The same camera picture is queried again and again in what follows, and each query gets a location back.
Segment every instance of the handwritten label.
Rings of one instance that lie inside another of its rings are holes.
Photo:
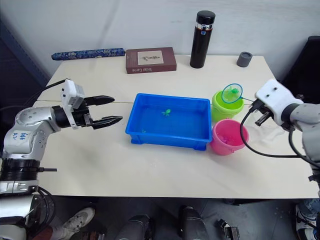
[[[13,144],[21,145],[29,140],[31,131],[14,131],[12,133]]]

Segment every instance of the floor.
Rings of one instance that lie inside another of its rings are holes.
[[[211,240],[225,239],[216,221],[224,219],[237,226],[243,240],[295,240],[292,228],[292,200],[268,200],[230,205],[221,199],[148,198],[148,197],[62,197],[55,196],[56,218],[53,225],[64,223],[84,207],[93,206],[96,214],[82,231],[106,233],[113,240],[121,227],[135,215],[148,214],[155,219],[156,240],[179,240],[178,210],[181,205],[193,206],[203,217]],[[71,240],[78,240],[76,233]]]

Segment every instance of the white table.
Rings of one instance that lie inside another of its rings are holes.
[[[40,185],[55,195],[194,197],[194,198],[316,198],[309,182],[311,168],[298,158],[268,158],[244,148],[229,156],[162,145],[130,143],[125,128],[137,93],[210,99],[229,83],[240,83],[253,98],[273,78],[262,56],[249,67],[236,65],[236,56],[207,56],[205,67],[189,67],[189,57],[177,55],[177,71],[126,74],[124,57],[64,61],[49,84],[71,78],[87,97],[109,95],[116,102],[90,107],[95,118],[123,116],[119,123],[93,130],[65,128],[49,137],[41,166],[58,172],[39,174]],[[59,105],[61,87],[44,92],[35,106]],[[236,116],[240,121],[247,107]],[[261,144],[259,151],[293,154],[288,134]],[[294,133],[301,151],[301,134]]]

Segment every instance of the black thermos bottle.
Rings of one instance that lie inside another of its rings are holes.
[[[190,59],[190,66],[195,69],[200,69],[205,64],[215,17],[212,11],[199,11],[196,15]]]

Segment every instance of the blue plastic tray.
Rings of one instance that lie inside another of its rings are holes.
[[[138,93],[125,132],[133,144],[206,150],[211,142],[210,101]]]

